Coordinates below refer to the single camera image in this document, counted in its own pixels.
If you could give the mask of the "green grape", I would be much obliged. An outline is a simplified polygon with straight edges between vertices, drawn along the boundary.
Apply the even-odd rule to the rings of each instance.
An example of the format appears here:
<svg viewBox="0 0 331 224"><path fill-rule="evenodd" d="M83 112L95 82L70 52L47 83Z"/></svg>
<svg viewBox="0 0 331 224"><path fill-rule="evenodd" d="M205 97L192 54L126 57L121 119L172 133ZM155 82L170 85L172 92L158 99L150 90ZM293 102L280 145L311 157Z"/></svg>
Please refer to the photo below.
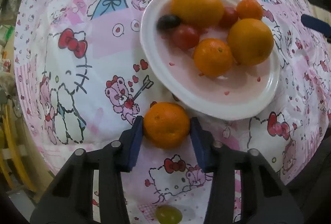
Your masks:
<svg viewBox="0 0 331 224"><path fill-rule="evenodd" d="M155 210L156 219L160 224L179 224L182 221L182 213L179 209L162 205Z"/></svg>

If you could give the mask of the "hello kitty pink sheet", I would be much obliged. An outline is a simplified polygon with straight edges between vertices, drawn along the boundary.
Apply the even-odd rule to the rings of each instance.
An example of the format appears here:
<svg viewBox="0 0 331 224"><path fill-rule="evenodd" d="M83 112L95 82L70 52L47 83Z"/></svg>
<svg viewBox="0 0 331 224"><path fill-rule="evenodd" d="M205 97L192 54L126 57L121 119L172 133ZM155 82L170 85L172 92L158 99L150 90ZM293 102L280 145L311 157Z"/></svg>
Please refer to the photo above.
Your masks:
<svg viewBox="0 0 331 224"><path fill-rule="evenodd" d="M22 0L14 73L49 169L57 173L78 148L103 148L152 106L170 102L228 147L259 150L284 183L292 181L330 125L330 45L302 25L307 1L257 0L271 56L216 79L157 31L156 1Z"/></svg>

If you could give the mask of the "dark grape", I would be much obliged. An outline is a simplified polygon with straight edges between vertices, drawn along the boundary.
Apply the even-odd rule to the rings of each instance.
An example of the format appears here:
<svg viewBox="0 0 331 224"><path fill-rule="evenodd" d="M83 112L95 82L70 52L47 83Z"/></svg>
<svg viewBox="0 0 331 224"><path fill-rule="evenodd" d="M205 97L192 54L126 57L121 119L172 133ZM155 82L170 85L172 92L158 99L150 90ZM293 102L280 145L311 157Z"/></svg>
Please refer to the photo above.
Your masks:
<svg viewBox="0 0 331 224"><path fill-rule="evenodd" d="M167 31L169 29L174 29L181 24L181 19L172 14L165 14L161 16L157 21L157 29L159 31Z"/></svg>

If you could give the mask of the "pink strawberry ceramic plate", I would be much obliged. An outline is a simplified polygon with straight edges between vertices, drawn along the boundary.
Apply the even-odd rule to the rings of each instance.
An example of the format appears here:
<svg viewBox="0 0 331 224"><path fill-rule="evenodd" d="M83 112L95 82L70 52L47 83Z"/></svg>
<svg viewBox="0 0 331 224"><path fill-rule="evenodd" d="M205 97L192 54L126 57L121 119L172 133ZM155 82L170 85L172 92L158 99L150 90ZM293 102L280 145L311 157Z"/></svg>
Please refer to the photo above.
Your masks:
<svg viewBox="0 0 331 224"><path fill-rule="evenodd" d="M186 106L223 120L257 115L280 66L257 0L151 0L140 42L161 83Z"/></svg>

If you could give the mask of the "large orange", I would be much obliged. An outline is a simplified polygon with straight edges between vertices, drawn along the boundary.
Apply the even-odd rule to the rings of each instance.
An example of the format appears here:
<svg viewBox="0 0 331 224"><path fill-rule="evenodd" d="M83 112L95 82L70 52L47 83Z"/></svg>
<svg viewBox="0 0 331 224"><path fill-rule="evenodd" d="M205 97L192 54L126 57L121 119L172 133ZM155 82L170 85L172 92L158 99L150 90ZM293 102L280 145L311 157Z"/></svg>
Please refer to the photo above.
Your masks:
<svg viewBox="0 0 331 224"><path fill-rule="evenodd" d="M170 13L186 24L209 28L222 19L224 6L221 0L171 0Z"/></svg>

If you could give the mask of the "red cherry tomato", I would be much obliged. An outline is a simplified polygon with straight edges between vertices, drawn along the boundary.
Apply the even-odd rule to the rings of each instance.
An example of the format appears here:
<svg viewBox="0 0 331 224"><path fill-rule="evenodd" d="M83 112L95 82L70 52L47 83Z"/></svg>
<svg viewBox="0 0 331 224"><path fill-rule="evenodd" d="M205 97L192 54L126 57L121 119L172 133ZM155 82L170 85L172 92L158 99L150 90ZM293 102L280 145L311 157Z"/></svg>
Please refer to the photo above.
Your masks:
<svg viewBox="0 0 331 224"><path fill-rule="evenodd" d="M237 11L232 7L225 7L222 19L219 22L220 27L230 28L239 19Z"/></svg>
<svg viewBox="0 0 331 224"><path fill-rule="evenodd" d="M199 43L200 34L197 29L189 25L180 24L172 31L170 40L173 45L185 51L192 49Z"/></svg>

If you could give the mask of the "small tangerine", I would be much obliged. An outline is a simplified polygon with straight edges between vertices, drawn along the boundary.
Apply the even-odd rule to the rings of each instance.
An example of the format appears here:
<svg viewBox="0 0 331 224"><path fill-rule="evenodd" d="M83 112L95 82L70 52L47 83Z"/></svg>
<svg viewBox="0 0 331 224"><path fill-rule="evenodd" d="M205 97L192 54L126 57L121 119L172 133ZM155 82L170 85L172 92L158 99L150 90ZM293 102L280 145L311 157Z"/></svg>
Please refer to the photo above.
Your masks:
<svg viewBox="0 0 331 224"><path fill-rule="evenodd" d="M226 74L233 66L230 47L214 38L203 39L194 49L195 67L205 76L216 78Z"/></svg>
<svg viewBox="0 0 331 224"><path fill-rule="evenodd" d="M262 20L263 8L257 0L241 0L236 11L240 19L253 18Z"/></svg>

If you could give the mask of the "small tangerine hidden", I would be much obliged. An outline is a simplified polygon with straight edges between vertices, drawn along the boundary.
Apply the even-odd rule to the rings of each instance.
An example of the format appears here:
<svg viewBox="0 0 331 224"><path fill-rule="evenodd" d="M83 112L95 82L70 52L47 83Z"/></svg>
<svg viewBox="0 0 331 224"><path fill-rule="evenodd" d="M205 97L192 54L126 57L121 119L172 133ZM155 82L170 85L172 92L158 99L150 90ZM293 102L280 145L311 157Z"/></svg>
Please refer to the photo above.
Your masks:
<svg viewBox="0 0 331 224"><path fill-rule="evenodd" d="M174 103L154 104L143 119L144 136L154 146L172 150L179 147L190 131L186 110Z"/></svg>

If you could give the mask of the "medium orange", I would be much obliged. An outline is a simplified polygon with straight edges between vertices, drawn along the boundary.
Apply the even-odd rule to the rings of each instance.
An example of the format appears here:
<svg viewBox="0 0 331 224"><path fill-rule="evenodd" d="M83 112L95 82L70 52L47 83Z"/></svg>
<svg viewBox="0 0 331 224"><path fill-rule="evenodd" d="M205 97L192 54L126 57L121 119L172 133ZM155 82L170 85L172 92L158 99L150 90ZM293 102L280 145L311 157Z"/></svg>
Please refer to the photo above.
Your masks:
<svg viewBox="0 0 331 224"><path fill-rule="evenodd" d="M274 39L270 28L264 22L245 18L229 29L227 44L238 64L256 66L269 57Z"/></svg>

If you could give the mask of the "yellow wooden rack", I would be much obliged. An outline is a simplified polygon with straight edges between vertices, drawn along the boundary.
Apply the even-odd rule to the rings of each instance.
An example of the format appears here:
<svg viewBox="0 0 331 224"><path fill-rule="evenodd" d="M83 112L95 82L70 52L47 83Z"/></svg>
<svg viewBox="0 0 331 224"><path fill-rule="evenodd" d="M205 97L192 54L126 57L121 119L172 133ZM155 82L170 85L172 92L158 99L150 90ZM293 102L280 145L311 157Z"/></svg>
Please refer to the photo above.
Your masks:
<svg viewBox="0 0 331 224"><path fill-rule="evenodd" d="M36 187L32 183L32 180L30 179L21 159L21 157L24 156L24 154L22 154L22 149L23 152L26 153L25 146L23 144L16 144L15 137L11 130L11 114L9 105L1 106L1 119L3 124L3 133L5 135L5 142L7 142L7 148L1 148L1 172L5 176L5 179L11 190L14 190L15 184L13 183L13 180L9 175L8 168L5 165L5 160L11 160L20 180L22 181L22 186L32 192L36 192Z"/></svg>

